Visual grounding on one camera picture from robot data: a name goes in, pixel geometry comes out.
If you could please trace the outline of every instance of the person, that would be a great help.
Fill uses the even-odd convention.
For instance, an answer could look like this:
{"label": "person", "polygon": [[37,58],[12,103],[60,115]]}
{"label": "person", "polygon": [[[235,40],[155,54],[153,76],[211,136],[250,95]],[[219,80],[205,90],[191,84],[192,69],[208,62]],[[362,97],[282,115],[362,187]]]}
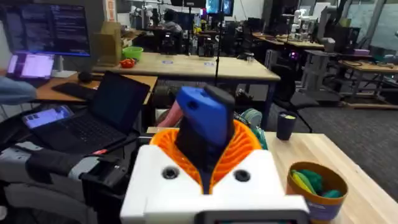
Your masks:
{"label": "person", "polygon": [[36,89],[0,75],[0,105],[18,105],[36,99]]}
{"label": "person", "polygon": [[174,22],[175,13],[172,9],[167,9],[164,14],[164,22],[159,25],[165,29],[171,30],[172,32],[181,32],[182,28],[176,22]]}

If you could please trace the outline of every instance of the laptop keyboard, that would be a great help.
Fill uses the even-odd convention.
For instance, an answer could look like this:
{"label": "laptop keyboard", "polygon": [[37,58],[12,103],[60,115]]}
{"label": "laptop keyboard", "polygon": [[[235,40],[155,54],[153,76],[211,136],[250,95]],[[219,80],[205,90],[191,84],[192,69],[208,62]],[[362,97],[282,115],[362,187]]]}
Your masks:
{"label": "laptop keyboard", "polygon": [[93,147],[108,146],[125,138],[119,131],[98,122],[91,116],[77,116],[60,122],[74,136]]}

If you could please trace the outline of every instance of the screw hole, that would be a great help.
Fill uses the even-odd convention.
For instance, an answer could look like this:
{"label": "screw hole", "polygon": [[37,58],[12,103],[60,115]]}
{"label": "screw hole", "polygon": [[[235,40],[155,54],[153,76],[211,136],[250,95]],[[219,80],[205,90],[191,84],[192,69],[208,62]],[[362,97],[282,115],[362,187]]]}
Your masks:
{"label": "screw hole", "polygon": [[162,172],[163,178],[167,180],[175,179],[178,177],[179,174],[180,171],[178,171],[176,167],[166,167]]}
{"label": "screw hole", "polygon": [[237,170],[234,173],[235,179],[240,182],[247,182],[250,180],[250,174],[246,170]]}
{"label": "screw hole", "polygon": [[187,106],[191,109],[191,110],[196,110],[198,109],[198,104],[195,101],[189,101]]}

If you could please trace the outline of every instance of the laptop screen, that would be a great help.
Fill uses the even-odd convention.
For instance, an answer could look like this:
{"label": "laptop screen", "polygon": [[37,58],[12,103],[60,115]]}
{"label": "laptop screen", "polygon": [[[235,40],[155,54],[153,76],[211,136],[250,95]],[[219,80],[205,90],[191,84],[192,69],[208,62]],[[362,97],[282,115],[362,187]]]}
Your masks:
{"label": "laptop screen", "polygon": [[142,108],[149,89],[149,85],[106,72],[91,101],[90,112],[127,134]]}
{"label": "laptop screen", "polygon": [[15,78],[50,78],[54,55],[14,54],[7,73]]}

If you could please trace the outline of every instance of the black stand pole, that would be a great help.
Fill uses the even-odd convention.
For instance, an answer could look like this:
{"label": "black stand pole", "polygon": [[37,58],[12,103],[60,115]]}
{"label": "black stand pole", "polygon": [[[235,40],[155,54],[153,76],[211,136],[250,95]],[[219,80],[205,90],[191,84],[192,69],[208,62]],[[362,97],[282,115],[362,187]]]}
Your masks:
{"label": "black stand pole", "polygon": [[192,10],[192,7],[190,6],[189,7],[189,18],[188,18],[188,20],[189,20],[188,41],[187,41],[187,44],[186,44],[186,46],[187,46],[187,48],[186,48],[187,55],[190,54],[189,47],[191,46],[191,31],[192,31],[192,22],[193,22],[191,20],[191,10]]}
{"label": "black stand pole", "polygon": [[220,32],[218,33],[218,49],[217,49],[217,60],[216,60],[216,78],[214,79],[214,86],[217,86],[218,79],[218,65],[220,64],[220,52],[221,52],[221,40],[223,35],[223,21],[224,21],[224,1],[220,0],[218,5],[218,15],[220,17]]}

